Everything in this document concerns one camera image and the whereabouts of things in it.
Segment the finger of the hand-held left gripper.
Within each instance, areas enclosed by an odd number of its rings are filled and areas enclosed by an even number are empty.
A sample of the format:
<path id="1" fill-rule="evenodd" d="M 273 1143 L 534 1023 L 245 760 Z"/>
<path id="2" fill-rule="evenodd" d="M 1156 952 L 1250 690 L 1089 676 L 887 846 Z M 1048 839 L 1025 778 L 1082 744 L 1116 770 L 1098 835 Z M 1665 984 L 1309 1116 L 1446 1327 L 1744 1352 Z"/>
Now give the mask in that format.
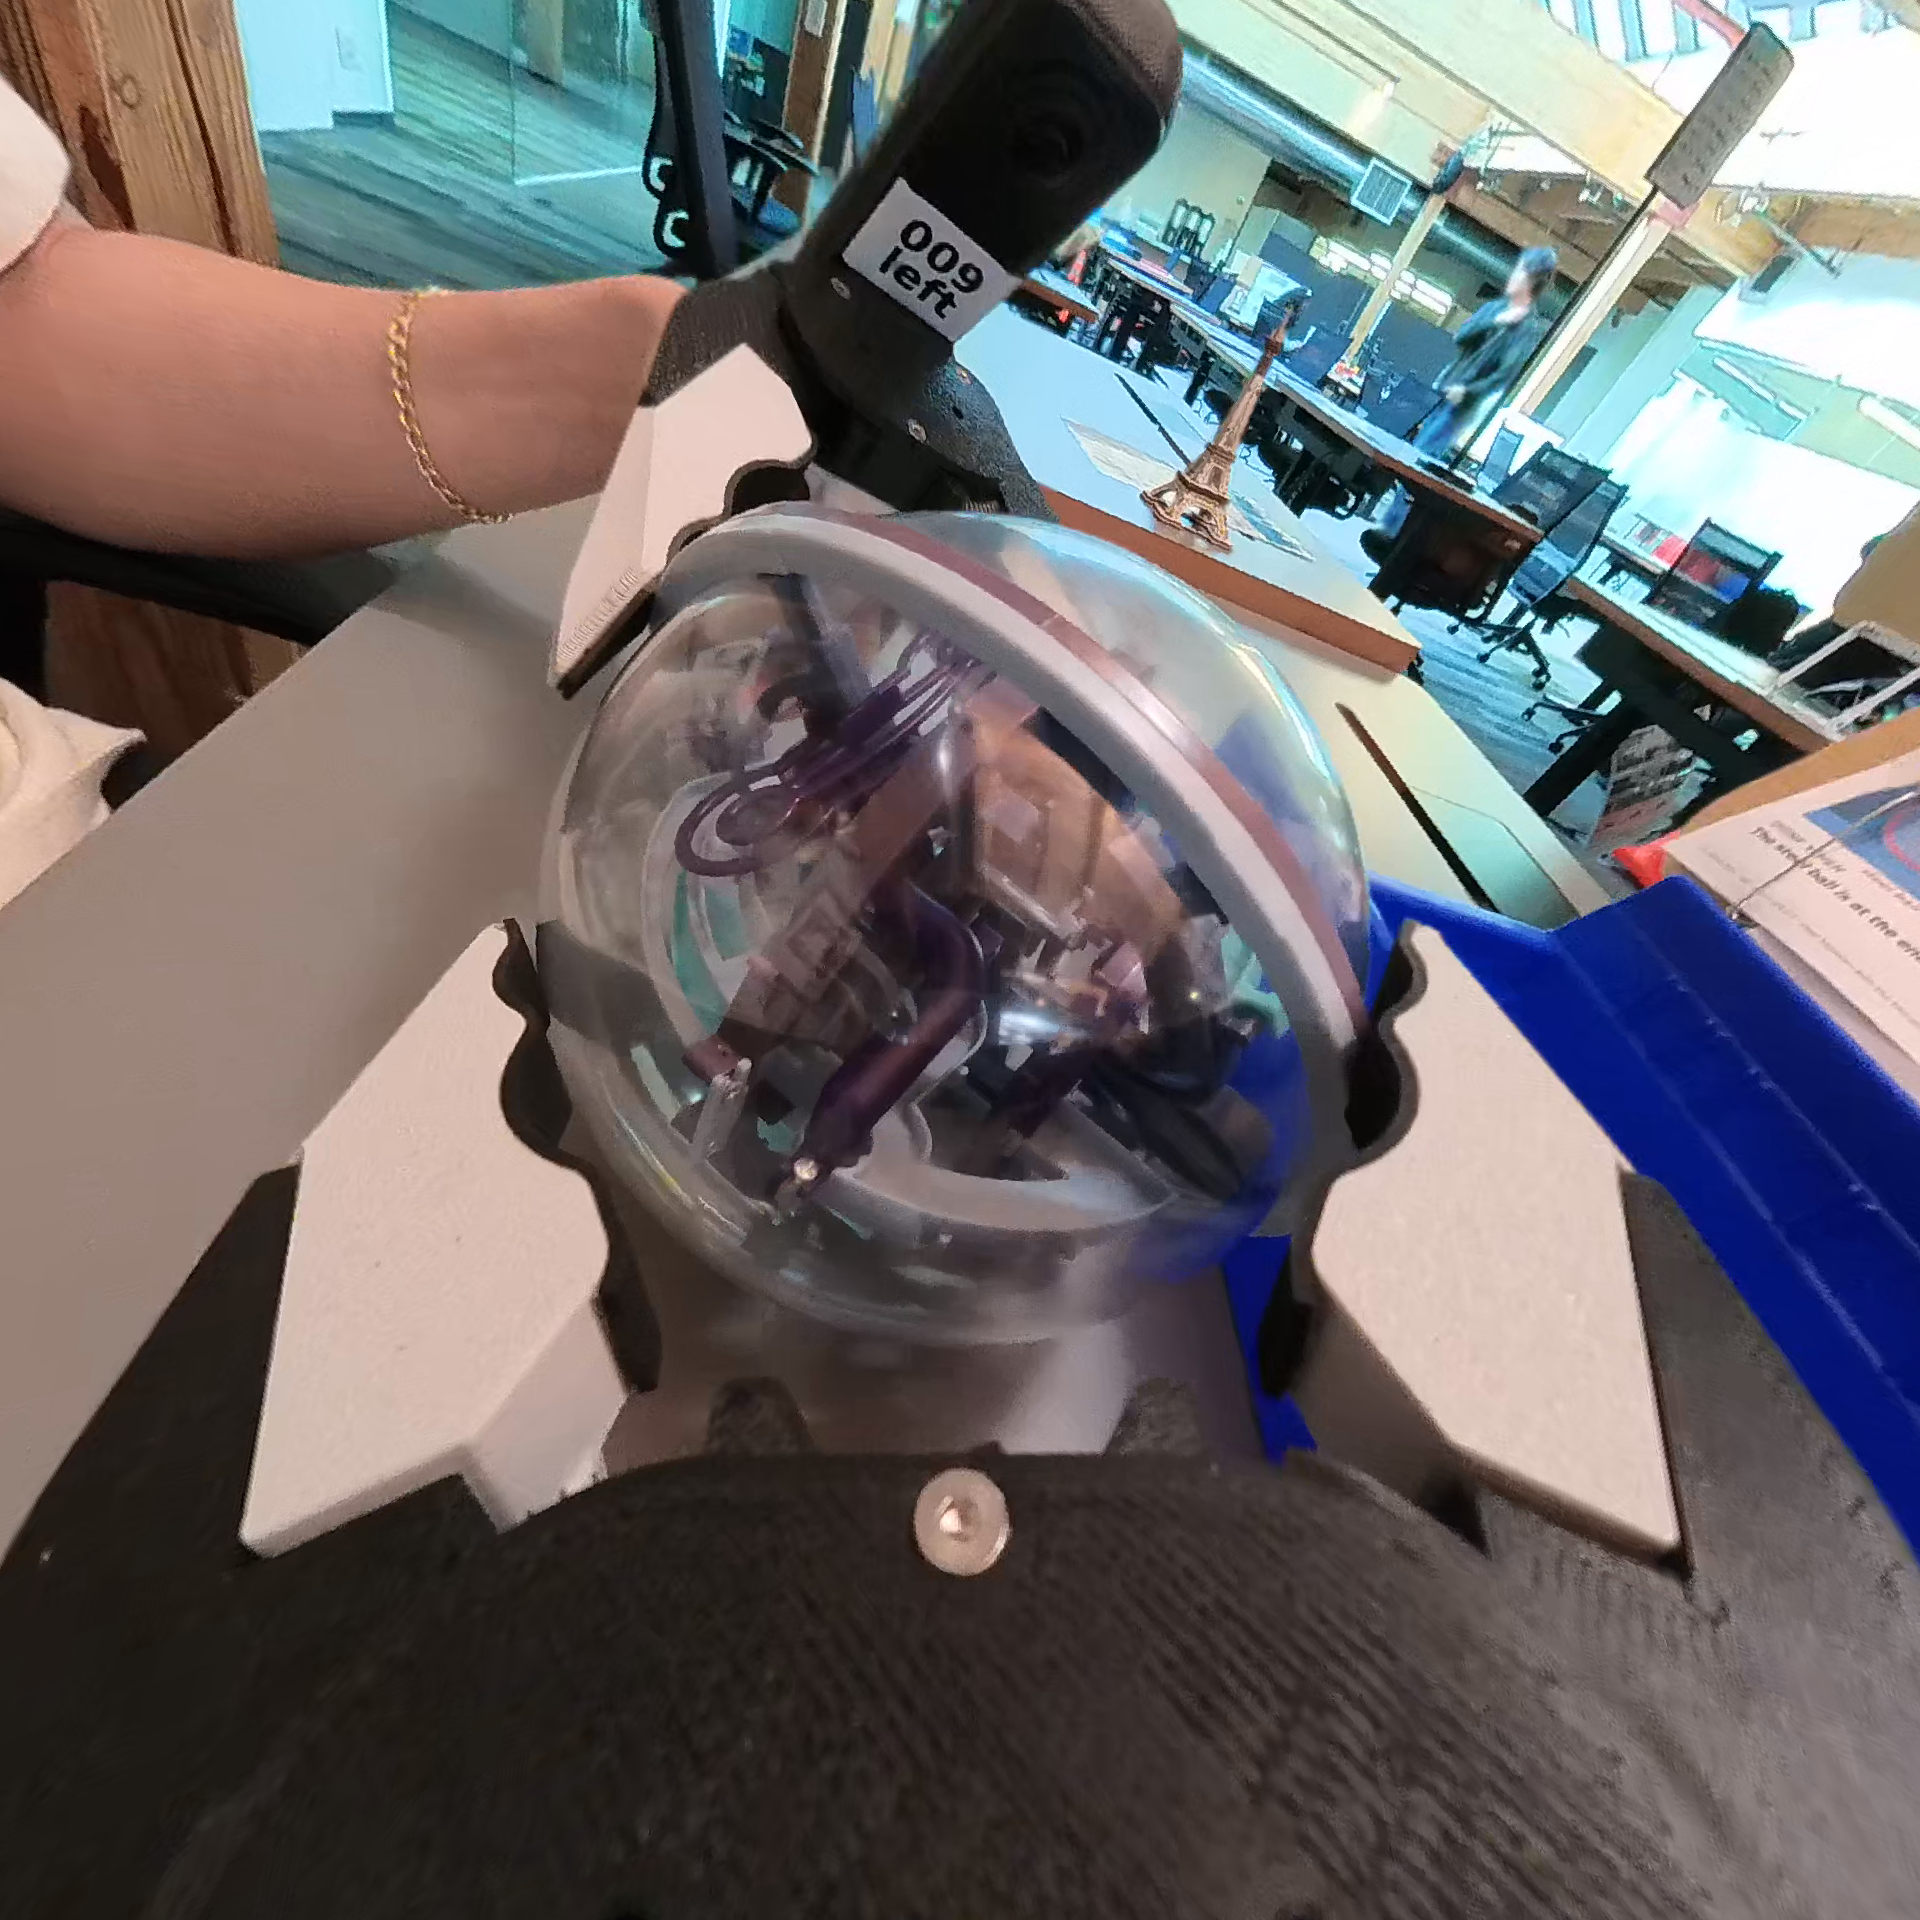
<path id="1" fill-rule="evenodd" d="M 548 685 L 573 694 L 646 618 L 669 562 L 745 510 L 758 483 L 804 484 L 813 451 L 800 402 L 735 346 L 662 400 L 642 402 L 592 502 L 548 644 Z"/>

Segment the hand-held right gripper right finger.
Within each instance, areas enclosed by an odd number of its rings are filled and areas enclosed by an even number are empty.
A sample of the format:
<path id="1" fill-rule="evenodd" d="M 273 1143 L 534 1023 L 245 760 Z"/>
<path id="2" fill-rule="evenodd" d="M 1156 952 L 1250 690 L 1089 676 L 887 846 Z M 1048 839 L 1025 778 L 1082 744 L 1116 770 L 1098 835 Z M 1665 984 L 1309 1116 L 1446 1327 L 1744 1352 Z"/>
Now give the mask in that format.
<path id="1" fill-rule="evenodd" d="M 1681 1506 L 1626 1229 L 1631 1163 L 1444 930 L 1308 1092 L 1256 1384 L 1410 1502 L 1496 1495 L 1644 1564 Z"/>

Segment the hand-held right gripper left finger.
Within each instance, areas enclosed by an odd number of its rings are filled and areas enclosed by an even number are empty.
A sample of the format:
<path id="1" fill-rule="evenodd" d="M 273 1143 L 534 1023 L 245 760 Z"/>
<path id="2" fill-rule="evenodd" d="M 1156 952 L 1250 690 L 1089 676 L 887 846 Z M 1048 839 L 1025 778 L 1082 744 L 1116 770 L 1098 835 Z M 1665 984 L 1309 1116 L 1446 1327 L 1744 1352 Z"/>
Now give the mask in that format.
<path id="1" fill-rule="evenodd" d="M 598 1478 L 639 1384 L 616 1236 L 520 925 L 482 927 L 296 1156 L 239 1518 L 285 1555 L 438 1480 L 512 1530 Z"/>

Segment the clear maze ball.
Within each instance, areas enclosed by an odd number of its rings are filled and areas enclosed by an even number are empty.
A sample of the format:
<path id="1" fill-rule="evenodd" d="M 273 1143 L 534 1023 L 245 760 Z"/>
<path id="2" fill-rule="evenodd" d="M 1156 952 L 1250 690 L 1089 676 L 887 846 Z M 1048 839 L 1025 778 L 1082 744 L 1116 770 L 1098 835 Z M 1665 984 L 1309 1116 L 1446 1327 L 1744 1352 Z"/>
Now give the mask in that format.
<path id="1" fill-rule="evenodd" d="M 1358 1159 L 1370 903 L 1233 618 L 1038 518 L 694 535 L 567 767 L 534 936 L 604 1172 L 716 1275 L 1053 1336 Z"/>

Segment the person's left forearm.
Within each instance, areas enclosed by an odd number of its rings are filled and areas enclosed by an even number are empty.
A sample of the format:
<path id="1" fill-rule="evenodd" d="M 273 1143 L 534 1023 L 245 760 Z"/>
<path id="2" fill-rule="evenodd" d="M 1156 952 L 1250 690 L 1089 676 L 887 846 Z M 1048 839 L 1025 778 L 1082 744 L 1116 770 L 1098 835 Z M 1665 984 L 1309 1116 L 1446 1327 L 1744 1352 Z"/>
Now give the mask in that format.
<path id="1" fill-rule="evenodd" d="M 5 508 L 285 559 L 606 484 L 684 291 L 398 294 L 64 215 L 2 279 Z"/>

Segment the black office chair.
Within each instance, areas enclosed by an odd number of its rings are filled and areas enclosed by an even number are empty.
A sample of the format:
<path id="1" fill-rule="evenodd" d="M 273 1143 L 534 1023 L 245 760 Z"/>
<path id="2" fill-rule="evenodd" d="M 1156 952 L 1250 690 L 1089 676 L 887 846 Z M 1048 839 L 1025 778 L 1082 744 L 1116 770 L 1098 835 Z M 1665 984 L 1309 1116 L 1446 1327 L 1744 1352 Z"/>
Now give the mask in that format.
<path id="1" fill-rule="evenodd" d="M 1477 655 L 1480 666 L 1495 653 L 1524 653 L 1532 661 L 1532 690 L 1548 693 L 1552 661 L 1542 652 L 1541 635 L 1573 613 L 1567 584 L 1586 564 L 1622 498 L 1624 484 L 1613 478 L 1602 480 L 1548 539 L 1532 548 L 1504 589 L 1510 607 L 1487 628 L 1486 646 Z"/>
<path id="2" fill-rule="evenodd" d="M 784 132 L 741 120 L 725 102 L 716 4 L 646 3 L 653 119 L 639 175 L 653 202 L 653 247 L 684 280 L 716 280 L 798 244 L 802 216 L 777 202 L 786 178 L 812 180 Z"/>

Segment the blue plastic bin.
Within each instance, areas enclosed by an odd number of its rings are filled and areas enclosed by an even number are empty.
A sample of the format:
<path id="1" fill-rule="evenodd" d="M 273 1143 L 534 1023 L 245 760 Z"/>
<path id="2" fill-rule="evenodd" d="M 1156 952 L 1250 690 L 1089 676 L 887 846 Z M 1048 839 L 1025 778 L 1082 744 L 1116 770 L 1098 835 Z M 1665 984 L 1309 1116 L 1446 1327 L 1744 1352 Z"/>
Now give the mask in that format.
<path id="1" fill-rule="evenodd" d="M 1541 930 L 1376 879 L 1376 1003 L 1405 922 L 1477 979 L 1754 1314 L 1790 1384 L 1916 1546 L 1916 1102 L 1690 882 Z M 1256 1317 L 1284 1239 L 1226 1256 L 1263 1452 L 1313 1440 L 1256 1384 Z M 1652 1355 L 1652 1252 L 1633 1252 Z M 1681 1365 L 1654 1359 L 1681 1499 Z"/>

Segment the small metal tower model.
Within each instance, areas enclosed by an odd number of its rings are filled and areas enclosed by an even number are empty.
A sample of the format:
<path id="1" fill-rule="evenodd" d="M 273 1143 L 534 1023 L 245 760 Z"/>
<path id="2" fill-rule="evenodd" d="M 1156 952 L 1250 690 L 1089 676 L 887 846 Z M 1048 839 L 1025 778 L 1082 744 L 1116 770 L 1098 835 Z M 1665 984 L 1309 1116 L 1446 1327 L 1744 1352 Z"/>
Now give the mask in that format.
<path id="1" fill-rule="evenodd" d="M 1284 357 L 1289 333 L 1308 301 L 1296 287 L 1276 301 L 1273 324 L 1258 336 L 1254 359 L 1239 367 L 1241 384 L 1212 436 L 1190 460 L 1165 480 L 1141 491 L 1151 522 L 1169 536 L 1197 542 L 1218 557 L 1232 554 L 1232 487 L 1233 468 L 1254 408 L 1268 395 L 1268 374 Z"/>

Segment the printed instruction sheet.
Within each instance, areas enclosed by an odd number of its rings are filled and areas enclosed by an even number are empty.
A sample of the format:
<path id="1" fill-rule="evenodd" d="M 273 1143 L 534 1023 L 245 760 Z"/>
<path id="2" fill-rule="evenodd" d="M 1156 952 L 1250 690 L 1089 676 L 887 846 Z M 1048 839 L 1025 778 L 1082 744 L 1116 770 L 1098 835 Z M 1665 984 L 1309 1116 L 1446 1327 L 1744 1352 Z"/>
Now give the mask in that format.
<path id="1" fill-rule="evenodd" d="M 1671 839 L 1719 901 L 1917 1096 L 1917 754 L 1754 799 Z"/>

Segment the cardboard box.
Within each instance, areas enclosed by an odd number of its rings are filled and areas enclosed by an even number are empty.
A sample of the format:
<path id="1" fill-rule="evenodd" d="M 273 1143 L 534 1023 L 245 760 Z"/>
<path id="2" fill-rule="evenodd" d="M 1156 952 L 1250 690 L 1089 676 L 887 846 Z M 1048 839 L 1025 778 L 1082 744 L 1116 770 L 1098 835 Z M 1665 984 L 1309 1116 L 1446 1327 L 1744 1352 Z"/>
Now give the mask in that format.
<path id="1" fill-rule="evenodd" d="M 1673 839 L 1721 826 L 1750 808 L 1792 804 L 1797 798 L 1822 784 L 1834 784 L 1837 779 L 1861 775 L 1881 775 L 1892 760 L 1903 760 L 1916 754 L 1917 709 L 1908 709 L 1872 730 L 1832 740 L 1818 751 L 1806 754 L 1775 773 L 1742 784 L 1703 807 L 1686 828 L 1674 830 Z"/>

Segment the long office desk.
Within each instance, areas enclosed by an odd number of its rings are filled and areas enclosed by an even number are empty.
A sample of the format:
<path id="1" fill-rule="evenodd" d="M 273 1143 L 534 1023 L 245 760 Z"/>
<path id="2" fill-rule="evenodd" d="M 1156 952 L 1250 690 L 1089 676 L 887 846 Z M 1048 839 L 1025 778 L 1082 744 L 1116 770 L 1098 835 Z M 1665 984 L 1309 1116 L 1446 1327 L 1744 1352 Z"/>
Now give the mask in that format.
<path id="1" fill-rule="evenodd" d="M 1536 814 L 1552 816 L 1644 727 L 1665 732 L 1703 763 L 1701 799 L 1717 799 L 1829 744 L 1813 719 L 1777 694 L 1775 672 L 1735 644 L 1578 575 L 1565 582 L 1564 597 L 1596 624 L 1577 659 L 1597 676 L 1602 709 L 1521 791 Z"/>

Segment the black sign on pole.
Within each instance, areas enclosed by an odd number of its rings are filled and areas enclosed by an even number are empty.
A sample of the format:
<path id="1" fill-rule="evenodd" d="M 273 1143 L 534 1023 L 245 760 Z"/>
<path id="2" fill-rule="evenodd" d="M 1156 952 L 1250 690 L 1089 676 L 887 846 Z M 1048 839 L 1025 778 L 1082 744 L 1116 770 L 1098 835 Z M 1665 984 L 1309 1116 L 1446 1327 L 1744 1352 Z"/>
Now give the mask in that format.
<path id="1" fill-rule="evenodd" d="M 1727 160 L 1773 106 L 1792 74 L 1792 51 L 1766 26 L 1744 30 L 1733 52 L 1647 167 L 1647 192 L 1617 240 L 1581 280 L 1575 299 L 1548 328 L 1506 398 L 1506 408 L 1537 415 L 1541 400 L 1616 309 L 1620 292 L 1685 226 L 1717 186 Z"/>

